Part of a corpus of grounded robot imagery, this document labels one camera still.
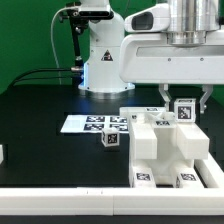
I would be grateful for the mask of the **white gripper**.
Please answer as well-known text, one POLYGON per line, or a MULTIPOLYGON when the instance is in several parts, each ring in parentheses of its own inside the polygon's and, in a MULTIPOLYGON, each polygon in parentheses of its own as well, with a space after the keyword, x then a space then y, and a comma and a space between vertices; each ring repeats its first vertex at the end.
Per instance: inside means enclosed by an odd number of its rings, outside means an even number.
POLYGON ((168 84, 203 85, 200 113, 224 84, 224 27, 217 2, 158 3, 125 19, 120 76, 131 83, 160 84, 168 108, 168 84))

